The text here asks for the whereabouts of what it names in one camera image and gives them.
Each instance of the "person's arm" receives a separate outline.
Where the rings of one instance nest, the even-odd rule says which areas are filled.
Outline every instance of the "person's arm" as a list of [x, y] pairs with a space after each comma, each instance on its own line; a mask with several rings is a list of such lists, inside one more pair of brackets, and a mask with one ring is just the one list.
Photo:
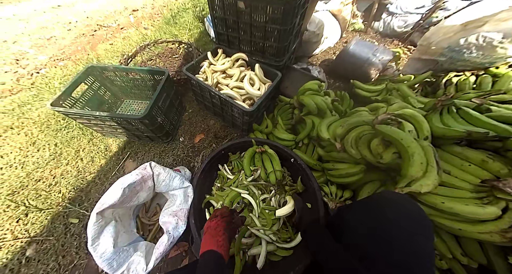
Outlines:
[[222, 274], [229, 259], [229, 246], [244, 224], [243, 217], [224, 206], [211, 214], [204, 224], [197, 274]]
[[226, 271], [226, 260], [221, 253], [215, 250], [208, 250], [199, 256], [199, 263], [195, 272], [210, 273], [210, 274], [223, 274]]
[[322, 265], [324, 272], [366, 273], [350, 253], [334, 241], [332, 235], [323, 225], [312, 223], [301, 231], [301, 236], [313, 258]]
[[306, 243], [313, 259], [322, 265], [324, 272], [365, 274], [356, 259], [336, 243], [323, 221], [320, 221], [318, 212], [305, 205], [300, 196], [294, 194], [293, 199], [297, 212], [296, 225], [303, 239], [301, 243]]

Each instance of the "white plastic bag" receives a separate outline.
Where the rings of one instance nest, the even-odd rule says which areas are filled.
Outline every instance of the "white plastic bag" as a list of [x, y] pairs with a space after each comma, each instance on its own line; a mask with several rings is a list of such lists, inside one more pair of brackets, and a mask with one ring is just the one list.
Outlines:
[[511, 57], [512, 1], [484, 0], [432, 27], [402, 73], [478, 70], [512, 61]]
[[[148, 162], [114, 182], [87, 224], [87, 247], [96, 264], [110, 274], [149, 273], [185, 230], [194, 197], [190, 177], [186, 167], [171, 170]], [[156, 245], [137, 234], [135, 222], [155, 193], [154, 200], [166, 201], [158, 221], [164, 234]]]

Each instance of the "grass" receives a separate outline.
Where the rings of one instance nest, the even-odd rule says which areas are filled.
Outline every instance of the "grass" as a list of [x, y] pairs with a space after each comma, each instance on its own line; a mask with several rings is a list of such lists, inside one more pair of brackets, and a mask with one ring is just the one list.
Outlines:
[[[50, 69], [32, 86], [2, 101], [2, 269], [14, 273], [64, 273], [85, 265], [88, 214], [120, 176], [116, 170], [126, 151], [153, 151], [155, 160], [169, 155], [163, 147], [153, 149], [150, 143], [129, 144], [102, 137], [48, 110], [48, 101], [86, 64], [117, 64], [121, 55], [142, 42], [177, 38], [194, 42], [202, 49], [210, 46], [202, 25], [207, 12], [206, 0], [174, 2], [163, 10], [163, 19], [151, 34], [136, 31], [112, 45], [105, 42], [96, 53], [82, 57], [74, 65]], [[70, 218], [79, 222], [72, 223]]]

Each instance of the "gloved hand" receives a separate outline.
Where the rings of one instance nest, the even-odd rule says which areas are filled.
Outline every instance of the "gloved hand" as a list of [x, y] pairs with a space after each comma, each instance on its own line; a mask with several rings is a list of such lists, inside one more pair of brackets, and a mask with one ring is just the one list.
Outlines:
[[229, 209], [226, 206], [215, 209], [206, 224], [204, 224], [199, 256], [208, 250], [215, 250], [221, 253], [227, 262], [229, 259], [229, 246], [238, 229], [244, 224], [244, 218], [243, 216], [238, 216], [236, 210]]

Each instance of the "crate handle hole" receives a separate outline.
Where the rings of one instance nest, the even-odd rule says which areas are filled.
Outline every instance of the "crate handle hole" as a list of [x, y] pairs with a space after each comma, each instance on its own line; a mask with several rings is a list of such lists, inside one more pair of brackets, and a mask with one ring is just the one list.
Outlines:
[[73, 93], [71, 93], [71, 97], [80, 97], [87, 90], [87, 88], [89, 88], [87, 84], [80, 83], [80, 85], [73, 91]]

